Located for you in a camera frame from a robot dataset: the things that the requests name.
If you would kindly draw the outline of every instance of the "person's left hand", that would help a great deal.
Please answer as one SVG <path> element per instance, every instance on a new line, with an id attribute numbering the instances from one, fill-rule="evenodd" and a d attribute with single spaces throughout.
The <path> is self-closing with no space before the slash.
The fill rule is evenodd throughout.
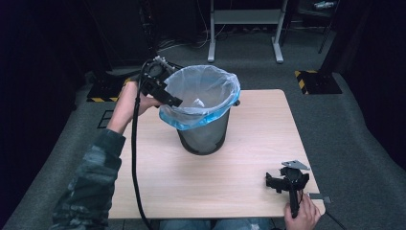
<path id="1" fill-rule="evenodd" d="M 116 104 L 113 115 L 107 128 L 115 132 L 123 134 L 126 126 L 131 122 L 134 114 L 135 98 L 137 97 L 138 82 L 129 81 L 122 89 L 120 98 Z M 139 116 L 152 106 L 161 105 L 154 98 L 146 97 L 140 94 L 140 109 Z"/>

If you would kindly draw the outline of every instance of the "chair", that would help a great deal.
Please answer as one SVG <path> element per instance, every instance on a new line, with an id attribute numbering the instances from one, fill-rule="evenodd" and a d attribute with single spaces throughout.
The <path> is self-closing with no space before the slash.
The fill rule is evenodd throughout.
<path id="1" fill-rule="evenodd" d="M 319 50 L 319 54 L 322 53 L 323 47 L 325 46 L 326 40 L 328 33 L 331 29 L 331 24 L 334 19 L 334 15 L 337 12 L 338 6 L 340 4 L 340 0 L 336 0 L 337 5 L 334 6 L 333 8 L 330 9 L 324 9 L 324 10 L 315 10 L 313 8 L 314 4 L 317 2 L 321 2 L 321 0 L 291 0 L 289 1 L 289 5 L 286 8 L 286 17 L 284 19 L 285 21 L 285 28 L 284 28 L 284 34 L 281 42 L 281 46 L 284 44 L 284 41 L 287 36 L 287 31 L 290 28 L 290 24 L 292 21 L 292 18 L 294 15 L 299 15 L 302 17 L 306 18 L 313 18 L 315 20 L 320 20 L 324 21 L 327 23 L 327 26 L 325 27 L 323 34 L 323 42 Z"/>

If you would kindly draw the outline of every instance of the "trash can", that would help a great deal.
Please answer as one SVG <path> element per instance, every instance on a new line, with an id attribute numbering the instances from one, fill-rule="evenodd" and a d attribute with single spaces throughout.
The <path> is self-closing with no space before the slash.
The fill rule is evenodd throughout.
<path id="1" fill-rule="evenodd" d="M 235 74 L 212 65 L 185 67 L 165 83 L 166 90 L 183 102 L 161 105 L 161 120 L 175 127 L 185 150 L 211 154 L 224 143 L 230 108 L 237 103 L 240 86 Z"/>

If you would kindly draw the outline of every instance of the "person's right hand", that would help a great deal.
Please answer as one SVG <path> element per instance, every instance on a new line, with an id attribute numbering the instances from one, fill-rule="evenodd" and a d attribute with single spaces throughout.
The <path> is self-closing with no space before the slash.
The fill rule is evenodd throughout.
<path id="1" fill-rule="evenodd" d="M 308 195 L 303 195 L 303 200 L 296 218 L 292 218 L 290 204 L 284 207 L 284 222 L 287 230 L 311 230 L 316 226 L 321 214 Z"/>

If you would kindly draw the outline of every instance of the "gray carpet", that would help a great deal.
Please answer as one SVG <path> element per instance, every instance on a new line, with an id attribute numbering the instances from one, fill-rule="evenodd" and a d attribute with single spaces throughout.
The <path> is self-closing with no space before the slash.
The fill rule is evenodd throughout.
<path id="1" fill-rule="evenodd" d="M 296 81 L 295 70 L 320 68 L 333 34 L 319 55 L 320 34 L 290 32 L 282 47 L 283 64 L 275 61 L 270 36 L 255 33 L 219 39 L 213 65 L 237 74 L 242 89 L 284 91 L 319 189 L 333 200 L 326 204 L 327 211 L 342 224 L 348 229 L 406 229 L 406 172 L 367 130 L 346 82 L 334 74 L 343 94 L 303 95 Z M 179 45 L 159 55 L 182 66 L 208 64 L 208 49 L 209 42 L 201 48 Z M 56 201 L 98 133 L 103 112 L 114 108 L 114 103 L 87 103 L 90 88 L 87 84 L 78 91 L 78 110 L 4 229 L 47 229 L 51 225 Z M 274 221 L 284 228 L 281 218 Z M 110 225 L 112 229 L 146 229 L 139 219 L 111 219 Z M 316 229 L 341 227 L 324 215 Z"/>

